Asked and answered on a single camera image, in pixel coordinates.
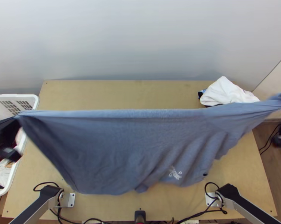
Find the white plastic basket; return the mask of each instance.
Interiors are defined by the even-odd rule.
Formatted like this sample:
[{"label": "white plastic basket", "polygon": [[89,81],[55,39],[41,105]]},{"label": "white plastic basket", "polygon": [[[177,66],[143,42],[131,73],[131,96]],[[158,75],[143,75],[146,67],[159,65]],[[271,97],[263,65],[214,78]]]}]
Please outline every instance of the white plastic basket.
[{"label": "white plastic basket", "polygon": [[[21,111],[36,109],[39,105],[39,97],[33,94],[1,94],[0,95],[0,120],[17,115]],[[27,136],[19,130],[15,149],[23,154],[24,146],[27,141]],[[12,165],[7,184],[4,189],[0,189],[0,196],[7,193],[12,185],[19,162]]]}]

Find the white cloth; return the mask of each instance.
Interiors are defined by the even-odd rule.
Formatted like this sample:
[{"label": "white cloth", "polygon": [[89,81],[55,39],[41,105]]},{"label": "white cloth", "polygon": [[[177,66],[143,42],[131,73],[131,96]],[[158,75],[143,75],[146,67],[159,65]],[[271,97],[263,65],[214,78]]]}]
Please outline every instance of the white cloth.
[{"label": "white cloth", "polygon": [[0,161],[0,186],[6,186],[7,180],[9,178],[11,168],[5,167],[10,161],[8,159],[3,159]]},{"label": "white cloth", "polygon": [[260,100],[253,93],[241,89],[225,76],[221,76],[206,89],[200,101],[205,106],[215,106],[227,103],[253,103]]}]

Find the cable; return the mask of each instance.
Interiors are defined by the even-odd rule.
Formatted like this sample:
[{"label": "cable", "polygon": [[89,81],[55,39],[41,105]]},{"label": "cable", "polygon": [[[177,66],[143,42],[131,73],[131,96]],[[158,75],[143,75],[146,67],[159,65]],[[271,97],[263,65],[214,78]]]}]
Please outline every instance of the cable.
[{"label": "cable", "polygon": [[[42,182],[42,183],[36,185],[36,186],[34,187],[33,191],[34,191],[34,192],[39,192],[39,191],[41,191],[41,190],[36,190],[36,188],[37,188],[38,186],[40,186],[40,185],[43,185],[43,184],[54,184],[56,187],[59,187],[58,184],[55,183],[55,182],[51,182],[51,181],[49,181],[49,182]],[[68,223],[72,223],[72,224],[81,224],[81,223],[76,223],[76,222],[73,222],[73,221],[70,221],[70,220],[68,220],[68,219],[65,219],[65,218],[61,217],[61,211],[62,211],[62,208],[61,208],[61,207],[58,208],[58,212],[57,212],[57,213],[55,213],[52,209],[49,209],[49,210],[50,210],[55,216],[57,216],[59,224],[63,224],[61,220],[66,221],[66,222],[68,222]],[[86,220],[83,224],[86,224],[86,223],[87,223],[88,221],[90,221],[90,220],[96,220],[96,221],[98,221],[99,223],[102,223],[102,224],[111,224],[111,223],[108,223],[108,222],[103,222],[102,220],[97,219],[97,218],[89,218],[89,219]]]},{"label": "cable", "polygon": [[205,184],[205,194],[206,194],[209,198],[217,199],[217,197],[211,197],[210,195],[208,195],[208,193],[207,193],[207,186],[208,186],[209,184],[214,184],[214,185],[219,189],[219,186],[218,186],[216,183],[208,182],[207,184]]},{"label": "cable", "polygon": [[37,188],[38,186],[40,186],[40,185],[43,185],[43,184],[54,184],[56,187],[59,187],[58,184],[55,183],[55,182],[51,182],[51,181],[49,181],[49,182],[42,182],[42,183],[36,185],[36,186],[34,187],[33,191],[34,191],[34,192],[39,192],[39,191],[41,191],[41,190],[36,190],[36,188]]},{"label": "cable", "polygon": [[267,144],[268,144],[268,142],[270,141],[270,139],[271,139],[271,142],[270,142],[269,146],[268,146],[263,152],[265,152],[265,151],[270,147],[270,145],[272,144],[272,140],[273,140],[274,136],[278,133],[278,132],[275,133],[275,131],[276,131],[276,129],[277,129],[279,126],[281,126],[281,123],[278,124],[278,125],[274,128],[273,132],[271,133],[271,135],[270,135],[269,138],[267,139],[266,144],[265,144],[262,148],[260,148],[259,151],[261,151],[262,149],[264,149],[264,148],[267,146]]},{"label": "cable", "polygon": [[271,141],[270,141],[269,146],[268,146],[263,152],[261,152],[260,155],[262,155],[264,152],[266,152],[266,151],[269,149],[269,147],[271,146],[272,142],[274,141],[274,137],[275,137],[277,134],[278,134],[278,133],[275,133],[275,134],[274,134],[274,136],[272,137],[272,139],[271,139]]},{"label": "cable", "polygon": [[199,217],[199,216],[201,216],[201,215],[203,215],[203,214],[205,214],[205,213],[208,213],[208,212],[222,212],[222,213],[224,213],[225,215],[228,214],[228,212],[225,211],[225,210],[223,210],[222,208],[219,208],[219,209],[217,209],[217,210],[208,210],[208,209],[218,200],[217,197],[211,197],[210,195],[207,194],[207,186],[208,186],[209,184],[214,184],[215,186],[217,186],[218,189],[219,189],[219,187],[218,187],[218,185],[217,185],[216,183],[213,183],[213,182],[208,182],[208,183],[205,184],[205,194],[206,194],[208,197],[214,199],[214,200],[210,203],[210,205],[208,205],[208,207],[205,209],[205,211],[199,212],[199,213],[196,213],[196,214],[194,214],[194,215],[192,215],[192,216],[190,216],[190,217],[184,218],[184,219],[178,221],[176,224],[181,224],[181,223],[183,223],[183,222],[185,222],[185,221],[187,221],[187,220],[189,220],[189,219]]}]

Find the white wall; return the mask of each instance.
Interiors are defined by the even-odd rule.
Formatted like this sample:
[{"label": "white wall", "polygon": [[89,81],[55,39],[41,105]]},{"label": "white wall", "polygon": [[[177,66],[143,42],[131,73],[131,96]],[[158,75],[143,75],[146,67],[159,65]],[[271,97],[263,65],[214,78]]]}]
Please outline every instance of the white wall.
[{"label": "white wall", "polygon": [[44,79],[216,80],[281,59],[281,0],[0,0],[0,92]]},{"label": "white wall", "polygon": [[[260,100],[281,93],[281,61],[253,91]],[[281,111],[271,114],[268,119],[281,118]]]}]

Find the plywood tabletop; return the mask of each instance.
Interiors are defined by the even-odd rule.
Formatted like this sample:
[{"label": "plywood tabletop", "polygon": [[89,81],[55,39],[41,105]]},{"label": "plywood tabletop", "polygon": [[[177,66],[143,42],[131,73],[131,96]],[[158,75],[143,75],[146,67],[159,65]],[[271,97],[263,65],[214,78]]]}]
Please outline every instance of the plywood tabletop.
[{"label": "plywood tabletop", "polygon": [[[187,109],[202,108],[197,92],[213,81],[86,81],[53,80],[43,83],[38,109]],[[16,217],[38,198],[33,187],[54,181],[71,192],[49,160],[28,141],[24,156],[8,193],[4,217]],[[206,209],[204,185],[235,185],[240,193],[264,211],[276,210],[259,151],[252,133],[246,134],[220,161],[215,161],[204,181],[189,187],[156,184],[145,193],[129,192],[120,196],[76,194],[73,208],[62,216],[71,220],[99,218],[104,221],[134,220],[134,211],[146,211],[147,220],[186,218]],[[237,211],[204,214],[200,219],[241,218]],[[56,219],[49,211],[42,219]]]}]

